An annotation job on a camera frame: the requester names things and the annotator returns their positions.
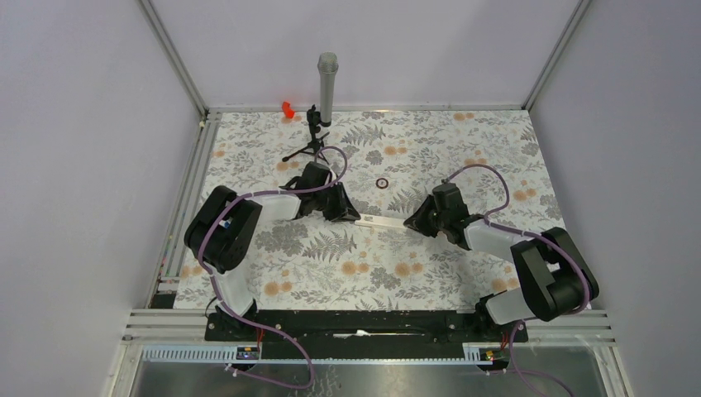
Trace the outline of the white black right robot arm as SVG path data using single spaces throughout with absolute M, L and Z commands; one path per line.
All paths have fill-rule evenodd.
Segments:
M 537 318 L 549 322 L 584 309 L 598 297 L 598 281 L 570 234 L 561 227 L 541 233 L 520 231 L 471 214 L 452 183 L 432 190 L 403 225 L 426 237 L 443 234 L 449 243 L 512 263 L 519 286 L 484 297 L 477 304 L 474 330 L 493 341 L 509 323 Z

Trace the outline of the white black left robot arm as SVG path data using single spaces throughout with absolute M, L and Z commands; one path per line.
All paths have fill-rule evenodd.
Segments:
M 242 263 L 261 222 L 292 221 L 318 211 L 330 222 L 354 222 L 360 214 L 336 174 L 309 162 L 300 176 L 277 189 L 239 196 L 219 185 L 208 195 L 188 225 L 184 245 L 201 261 L 213 282 L 218 306 L 227 313 L 224 327 L 238 340 L 251 337 L 255 298 L 249 291 Z

